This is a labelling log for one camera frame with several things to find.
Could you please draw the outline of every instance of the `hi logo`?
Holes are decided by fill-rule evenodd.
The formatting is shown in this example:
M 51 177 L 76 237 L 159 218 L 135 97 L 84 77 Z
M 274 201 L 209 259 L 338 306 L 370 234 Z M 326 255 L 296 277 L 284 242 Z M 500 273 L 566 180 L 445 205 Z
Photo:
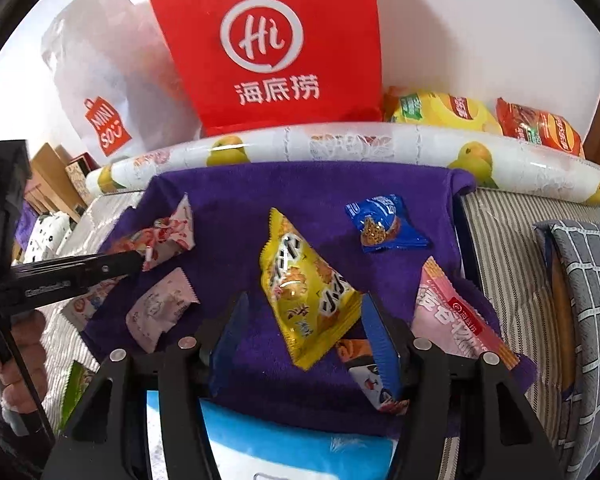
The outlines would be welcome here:
M 95 128 L 98 143 L 106 156 L 111 156 L 131 140 L 122 124 L 120 114 L 102 97 L 98 96 L 95 101 L 85 99 L 84 105 L 87 107 L 84 116 Z
M 296 60 L 304 32 L 288 5 L 278 0 L 244 0 L 222 19 L 220 41 L 234 63 L 250 72 L 271 73 Z

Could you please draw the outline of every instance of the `red paper bag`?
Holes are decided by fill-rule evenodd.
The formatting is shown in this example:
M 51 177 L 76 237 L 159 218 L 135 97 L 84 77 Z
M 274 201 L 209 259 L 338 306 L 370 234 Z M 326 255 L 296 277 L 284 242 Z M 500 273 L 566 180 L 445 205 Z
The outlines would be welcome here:
M 376 0 L 151 0 L 207 134 L 381 120 Z

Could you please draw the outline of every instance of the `white plastic bag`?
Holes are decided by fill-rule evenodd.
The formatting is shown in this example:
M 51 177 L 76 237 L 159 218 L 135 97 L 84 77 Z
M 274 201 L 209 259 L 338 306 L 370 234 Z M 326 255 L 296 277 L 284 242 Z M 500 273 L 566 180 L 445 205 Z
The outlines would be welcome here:
M 42 57 L 97 163 L 200 136 L 149 4 L 74 0 L 43 36 Z

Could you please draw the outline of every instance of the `snack packet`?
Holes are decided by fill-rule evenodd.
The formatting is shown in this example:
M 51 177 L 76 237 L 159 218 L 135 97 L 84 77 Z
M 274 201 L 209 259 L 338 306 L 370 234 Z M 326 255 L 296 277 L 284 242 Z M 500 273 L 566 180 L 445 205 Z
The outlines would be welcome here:
M 78 361 L 74 361 L 74 364 L 72 364 L 71 371 L 69 372 L 69 381 L 66 384 L 64 396 L 62 397 L 60 431 L 64 430 L 69 417 L 77 406 L 82 394 L 87 389 L 87 386 L 91 383 L 94 375 L 95 372 L 84 367 Z
M 543 144 L 584 158 L 582 140 L 571 125 L 558 115 L 498 98 L 496 113 L 507 137 Z
M 480 101 L 439 92 L 412 93 L 395 86 L 384 96 L 384 120 L 502 135 L 498 121 Z
M 367 198 L 347 204 L 345 210 L 360 231 L 360 243 L 365 253 L 429 245 L 429 240 L 407 221 L 404 202 L 397 195 Z
M 411 332 L 429 339 L 448 354 L 477 358 L 483 352 L 495 352 L 509 370 L 520 362 L 460 297 L 432 256 L 422 266 Z
M 340 339 L 336 343 L 338 357 L 373 407 L 381 413 L 404 415 L 409 400 L 396 402 L 391 392 L 382 386 L 378 366 L 367 339 Z
M 361 295 L 275 208 L 260 283 L 293 363 L 308 370 L 360 318 Z
M 194 246 L 193 217 L 189 197 L 185 193 L 171 216 L 158 218 L 153 226 L 120 238 L 107 254 L 133 250 L 144 253 L 142 270 L 151 270 Z
M 142 271 L 147 271 L 194 246 L 193 216 L 189 197 L 185 194 L 170 217 L 159 218 L 152 227 L 120 238 L 112 244 L 107 254 L 138 251 L 144 254 Z M 62 314 L 78 332 L 82 332 L 111 289 L 123 278 L 125 276 L 118 276 L 97 283 L 86 294 L 69 300 Z
M 146 291 L 126 313 L 126 327 L 142 347 L 151 354 L 158 339 L 178 322 L 191 303 L 200 303 L 180 267 L 172 270 Z

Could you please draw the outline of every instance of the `pink candy wrapper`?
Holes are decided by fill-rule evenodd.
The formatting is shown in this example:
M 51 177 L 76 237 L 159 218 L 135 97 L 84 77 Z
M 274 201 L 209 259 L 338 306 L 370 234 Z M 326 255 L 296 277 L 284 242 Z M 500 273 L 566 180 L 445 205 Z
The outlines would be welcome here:
M 460 297 L 433 257 L 422 266 L 411 331 L 448 354 L 477 358 L 483 352 L 495 352 L 509 370 L 520 361 Z
M 120 238 L 107 254 L 133 250 L 144 253 L 142 270 L 151 270 L 184 251 L 192 250 L 194 245 L 191 206 L 185 194 L 170 217 L 157 219 L 152 227 Z
M 121 238 L 111 246 L 107 254 L 138 251 L 144 254 L 142 270 L 147 271 L 184 251 L 191 250 L 194 245 L 193 216 L 189 197 L 185 194 L 170 217 L 157 219 L 152 227 Z M 62 309 L 62 314 L 78 332 L 81 332 L 100 308 L 107 294 L 123 278 L 124 276 L 111 278 L 92 286 L 87 294 L 69 300 Z
M 191 303 L 199 303 L 189 280 L 178 267 L 146 291 L 126 314 L 126 327 L 151 354 L 158 339 L 180 319 Z

